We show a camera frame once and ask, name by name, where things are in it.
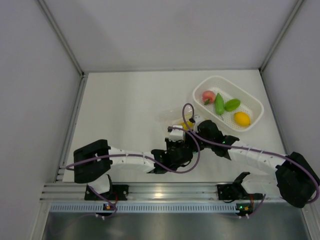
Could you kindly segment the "yellow fake banana bunch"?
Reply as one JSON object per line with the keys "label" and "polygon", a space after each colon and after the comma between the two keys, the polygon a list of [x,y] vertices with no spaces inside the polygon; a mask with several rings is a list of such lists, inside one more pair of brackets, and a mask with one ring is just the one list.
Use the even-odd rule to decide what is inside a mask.
{"label": "yellow fake banana bunch", "polygon": [[194,131],[194,123],[192,123],[190,120],[188,120],[187,123],[184,123],[183,121],[181,121],[181,122],[178,122],[178,123],[176,123],[174,125],[183,126],[183,129],[186,130],[186,131],[188,131],[189,128]]}

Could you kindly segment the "clear zip top bag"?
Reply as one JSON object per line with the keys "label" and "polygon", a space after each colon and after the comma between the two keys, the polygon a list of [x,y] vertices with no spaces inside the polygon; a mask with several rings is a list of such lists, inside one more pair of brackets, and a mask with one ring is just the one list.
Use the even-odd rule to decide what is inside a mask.
{"label": "clear zip top bag", "polygon": [[168,127],[172,127],[174,124],[180,122],[184,122],[185,124],[187,124],[187,121],[191,121],[192,123],[194,123],[193,118],[195,115],[197,114],[195,114],[192,107],[187,105],[184,110],[182,107],[164,110],[160,112],[160,114],[156,117],[156,120],[161,124],[166,134],[166,138],[169,138]]}

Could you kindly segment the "green fake vegetable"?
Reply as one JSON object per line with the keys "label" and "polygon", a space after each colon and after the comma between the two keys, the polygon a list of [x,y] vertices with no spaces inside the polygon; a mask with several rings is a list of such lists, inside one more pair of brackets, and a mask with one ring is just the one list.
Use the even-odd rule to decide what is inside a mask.
{"label": "green fake vegetable", "polygon": [[236,110],[241,104],[241,101],[237,98],[231,99],[224,104],[224,110],[227,112],[232,112]]}
{"label": "green fake vegetable", "polygon": [[215,97],[214,105],[215,105],[216,114],[221,116],[225,112],[225,107],[224,107],[224,100],[220,93],[217,93]]}

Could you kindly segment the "yellow fake lemon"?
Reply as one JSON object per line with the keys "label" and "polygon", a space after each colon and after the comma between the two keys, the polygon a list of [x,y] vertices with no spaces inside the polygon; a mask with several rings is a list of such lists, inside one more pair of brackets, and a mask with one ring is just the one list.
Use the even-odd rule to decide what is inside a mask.
{"label": "yellow fake lemon", "polygon": [[234,121],[242,127],[247,127],[251,124],[250,116],[241,111],[234,114]]}

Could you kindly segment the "red fake peach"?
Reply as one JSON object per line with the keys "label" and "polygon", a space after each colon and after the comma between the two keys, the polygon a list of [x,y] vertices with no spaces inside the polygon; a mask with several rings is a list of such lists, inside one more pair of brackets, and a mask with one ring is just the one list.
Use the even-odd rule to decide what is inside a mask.
{"label": "red fake peach", "polygon": [[202,101],[205,106],[212,104],[215,101],[215,99],[216,94],[211,90],[206,90],[202,93]]}

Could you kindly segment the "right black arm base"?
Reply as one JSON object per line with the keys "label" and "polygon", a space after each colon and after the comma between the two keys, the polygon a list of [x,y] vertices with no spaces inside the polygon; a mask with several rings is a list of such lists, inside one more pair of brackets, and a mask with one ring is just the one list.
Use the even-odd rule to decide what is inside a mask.
{"label": "right black arm base", "polygon": [[218,184],[218,199],[222,201],[247,200],[248,193],[239,184]]}

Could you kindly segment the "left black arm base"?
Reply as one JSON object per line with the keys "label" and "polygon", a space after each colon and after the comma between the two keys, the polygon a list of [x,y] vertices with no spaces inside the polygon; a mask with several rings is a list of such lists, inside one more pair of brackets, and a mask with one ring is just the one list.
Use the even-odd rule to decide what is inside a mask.
{"label": "left black arm base", "polygon": [[[109,192],[100,193],[100,195],[109,201],[127,201],[127,196],[129,193],[129,186],[127,184],[116,184],[112,185]],[[102,201],[103,199],[96,195],[88,186],[86,186],[85,201]]]}

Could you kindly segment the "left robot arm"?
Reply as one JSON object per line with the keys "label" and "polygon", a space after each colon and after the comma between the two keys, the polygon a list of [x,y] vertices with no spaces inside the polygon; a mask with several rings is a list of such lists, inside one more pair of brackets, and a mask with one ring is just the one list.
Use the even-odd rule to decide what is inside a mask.
{"label": "left robot arm", "polygon": [[74,182],[88,184],[102,200],[113,194],[111,169],[138,170],[146,174],[176,172],[191,163],[195,149],[183,140],[166,141],[166,150],[150,152],[124,151],[111,147],[106,139],[100,139],[73,152]]}

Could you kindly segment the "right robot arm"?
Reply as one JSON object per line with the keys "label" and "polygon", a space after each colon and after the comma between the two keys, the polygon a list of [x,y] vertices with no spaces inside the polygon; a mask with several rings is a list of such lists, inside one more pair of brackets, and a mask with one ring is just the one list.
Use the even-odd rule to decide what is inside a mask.
{"label": "right robot arm", "polygon": [[187,129],[200,149],[211,149],[221,158],[262,172],[244,171],[232,183],[220,185],[220,200],[260,200],[273,196],[303,208],[319,199],[320,179],[301,154],[283,155],[252,148],[235,136],[224,135],[211,120],[197,121]]}

